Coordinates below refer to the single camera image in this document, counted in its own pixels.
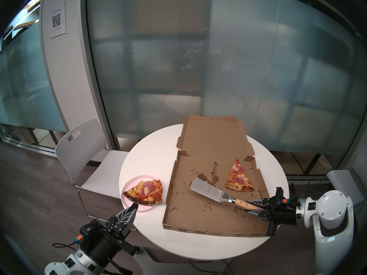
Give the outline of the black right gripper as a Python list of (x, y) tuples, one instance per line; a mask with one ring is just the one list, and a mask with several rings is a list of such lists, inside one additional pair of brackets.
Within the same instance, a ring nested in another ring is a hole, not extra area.
[(253, 216), (258, 216), (262, 220), (268, 220), (269, 226), (266, 232), (268, 236), (274, 236), (277, 227), (281, 224), (296, 225), (296, 211), (291, 204), (283, 204), (283, 200), (255, 200), (250, 201), (255, 206), (266, 206), (266, 209), (246, 210)]

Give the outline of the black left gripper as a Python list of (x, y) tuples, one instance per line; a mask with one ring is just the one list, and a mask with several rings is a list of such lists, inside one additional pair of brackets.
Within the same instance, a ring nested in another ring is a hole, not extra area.
[(138, 246), (133, 246), (125, 241), (131, 231), (132, 224), (138, 210), (138, 204), (113, 215), (105, 223), (86, 225), (86, 255), (97, 264), (108, 264), (114, 256), (125, 251), (134, 256), (140, 253)]

